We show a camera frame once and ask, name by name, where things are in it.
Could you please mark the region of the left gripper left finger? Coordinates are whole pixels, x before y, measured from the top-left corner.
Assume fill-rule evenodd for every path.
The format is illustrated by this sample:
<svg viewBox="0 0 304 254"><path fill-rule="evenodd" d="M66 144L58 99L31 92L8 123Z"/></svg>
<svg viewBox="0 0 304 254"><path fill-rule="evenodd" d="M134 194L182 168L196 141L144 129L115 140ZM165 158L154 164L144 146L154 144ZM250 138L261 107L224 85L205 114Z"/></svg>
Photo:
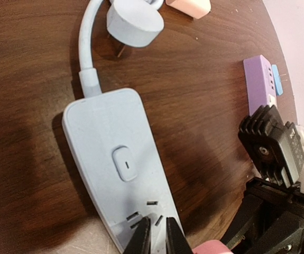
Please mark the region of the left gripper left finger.
<svg viewBox="0 0 304 254"><path fill-rule="evenodd" d="M138 223L123 254L150 254L151 253L151 219L143 217Z"/></svg>

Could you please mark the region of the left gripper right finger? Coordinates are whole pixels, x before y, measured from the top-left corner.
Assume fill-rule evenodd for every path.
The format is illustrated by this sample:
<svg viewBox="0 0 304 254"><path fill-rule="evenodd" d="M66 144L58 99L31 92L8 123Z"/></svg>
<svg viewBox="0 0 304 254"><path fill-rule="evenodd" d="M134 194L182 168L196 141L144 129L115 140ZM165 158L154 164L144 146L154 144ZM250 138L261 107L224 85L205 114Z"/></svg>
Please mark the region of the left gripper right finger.
<svg viewBox="0 0 304 254"><path fill-rule="evenodd" d="M173 217L166 219L166 249L167 254L193 254L185 235Z"/></svg>

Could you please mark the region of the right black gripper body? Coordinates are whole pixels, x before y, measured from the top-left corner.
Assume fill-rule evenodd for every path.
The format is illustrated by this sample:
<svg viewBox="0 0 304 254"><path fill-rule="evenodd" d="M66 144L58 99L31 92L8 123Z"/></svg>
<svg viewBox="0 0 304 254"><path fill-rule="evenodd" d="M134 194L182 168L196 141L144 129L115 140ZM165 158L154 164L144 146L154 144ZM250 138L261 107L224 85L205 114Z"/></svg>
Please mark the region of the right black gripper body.
<svg viewBox="0 0 304 254"><path fill-rule="evenodd" d="M251 179L221 242L233 253L304 253L304 194Z"/></svg>

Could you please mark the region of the pink plug adapter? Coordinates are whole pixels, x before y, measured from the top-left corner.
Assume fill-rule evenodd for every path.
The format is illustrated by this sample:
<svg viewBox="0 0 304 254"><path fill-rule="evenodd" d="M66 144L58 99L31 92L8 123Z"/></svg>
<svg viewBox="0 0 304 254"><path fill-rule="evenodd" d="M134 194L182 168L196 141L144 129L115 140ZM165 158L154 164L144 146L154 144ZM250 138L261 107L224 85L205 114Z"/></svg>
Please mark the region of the pink plug adapter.
<svg viewBox="0 0 304 254"><path fill-rule="evenodd" d="M233 254L219 240L209 240L192 249L194 254Z"/></svg>

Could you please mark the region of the light blue power strip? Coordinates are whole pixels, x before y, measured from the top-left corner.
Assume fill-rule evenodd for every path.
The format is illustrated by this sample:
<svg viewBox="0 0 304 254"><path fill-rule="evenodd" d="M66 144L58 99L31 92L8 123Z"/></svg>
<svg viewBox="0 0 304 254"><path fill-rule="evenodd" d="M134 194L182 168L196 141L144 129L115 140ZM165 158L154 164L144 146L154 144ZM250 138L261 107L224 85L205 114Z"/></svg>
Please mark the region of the light blue power strip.
<svg viewBox="0 0 304 254"><path fill-rule="evenodd" d="M140 95L122 88L70 103L62 126L86 190L119 252L151 220L151 252L165 253L166 219L178 218Z"/></svg>

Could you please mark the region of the purple power strip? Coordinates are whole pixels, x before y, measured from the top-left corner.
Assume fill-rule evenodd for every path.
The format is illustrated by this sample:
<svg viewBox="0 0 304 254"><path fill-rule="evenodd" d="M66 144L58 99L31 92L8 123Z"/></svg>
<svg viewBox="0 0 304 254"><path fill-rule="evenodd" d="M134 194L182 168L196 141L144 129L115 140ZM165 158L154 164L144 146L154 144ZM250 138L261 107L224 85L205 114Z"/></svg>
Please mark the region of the purple power strip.
<svg viewBox="0 0 304 254"><path fill-rule="evenodd" d="M277 106L272 66L263 55L243 60L249 115L260 106Z"/></svg>

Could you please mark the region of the small pink charger plug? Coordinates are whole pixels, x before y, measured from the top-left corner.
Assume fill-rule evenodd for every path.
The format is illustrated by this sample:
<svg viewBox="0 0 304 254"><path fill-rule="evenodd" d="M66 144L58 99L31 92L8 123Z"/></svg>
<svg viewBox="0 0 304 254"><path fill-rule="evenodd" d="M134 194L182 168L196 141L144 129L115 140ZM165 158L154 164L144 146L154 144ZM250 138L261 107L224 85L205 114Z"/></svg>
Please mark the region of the small pink charger plug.
<svg viewBox="0 0 304 254"><path fill-rule="evenodd" d="M165 3L194 19L200 19L211 11L210 0L166 0Z"/></svg>

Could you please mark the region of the blue plug adapter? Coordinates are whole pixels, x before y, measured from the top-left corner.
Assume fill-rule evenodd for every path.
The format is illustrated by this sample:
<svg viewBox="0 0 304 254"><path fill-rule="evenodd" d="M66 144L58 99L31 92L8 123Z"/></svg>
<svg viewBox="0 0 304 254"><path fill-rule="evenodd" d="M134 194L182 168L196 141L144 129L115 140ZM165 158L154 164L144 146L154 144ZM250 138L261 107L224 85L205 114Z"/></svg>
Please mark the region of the blue plug adapter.
<svg viewBox="0 0 304 254"><path fill-rule="evenodd" d="M283 87L282 87L282 81L281 81L281 76L279 74L278 67L277 67L277 65L272 65L271 67L272 67L276 95L281 96L281 95L283 95Z"/></svg>

